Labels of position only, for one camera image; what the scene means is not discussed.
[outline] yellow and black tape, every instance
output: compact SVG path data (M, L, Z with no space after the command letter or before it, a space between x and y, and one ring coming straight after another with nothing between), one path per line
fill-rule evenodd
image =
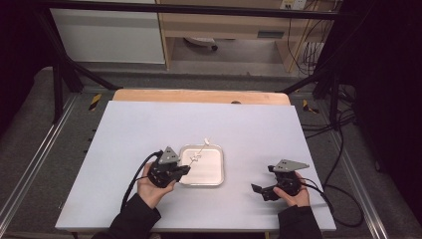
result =
M319 114L319 110L318 109L312 109L308 106L308 101L304 100L304 112L312 112L314 114Z
M93 101L90 104L90 108L88 109L90 112L93 112L96 109L97 104L99 103L101 97L102 97L102 94L96 94L94 96Z

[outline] person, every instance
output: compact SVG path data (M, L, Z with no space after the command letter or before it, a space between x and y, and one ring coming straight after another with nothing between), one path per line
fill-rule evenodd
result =
M145 165L142 177L147 175L150 167L151 163ZM147 239L150 229L161 218L156 206L165 194L173 190L175 183L172 181L167 187L158 188L147 177L140 179L137 182L137 193L127 201L108 231L95 234L93 239ZM280 239L322 238L305 186L301 187L296 196L290 196L278 187L274 188L274 192L289 205L289 208L278 214Z

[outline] white tray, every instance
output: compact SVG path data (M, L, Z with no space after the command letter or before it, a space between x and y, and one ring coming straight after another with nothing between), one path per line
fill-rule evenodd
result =
M180 149L179 156L180 165L191 166L189 173L180 179L180 183L189 186L218 186L224 181L223 150L220 146L185 145Z

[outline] black sleeve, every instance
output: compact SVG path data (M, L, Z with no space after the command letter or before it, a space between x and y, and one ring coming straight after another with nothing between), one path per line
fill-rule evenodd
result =
M157 209L151 209L136 193L117 215L108 231L99 232L93 239L143 239L161 218Z
M313 211L309 206L291 206L279 213L279 239L322 238Z

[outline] white table surface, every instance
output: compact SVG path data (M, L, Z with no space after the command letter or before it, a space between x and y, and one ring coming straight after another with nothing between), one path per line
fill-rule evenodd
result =
M223 149L224 182L215 188L177 183L158 204L162 218L153 231L278 230L277 214L287 204L264 201L251 183L276 184L267 166L282 158L308 163L299 173L320 188L294 107L109 102L56 227L108 228L145 158L168 145L179 153L183 145L203 143L204 137ZM319 228L335 230L325 202L309 192Z

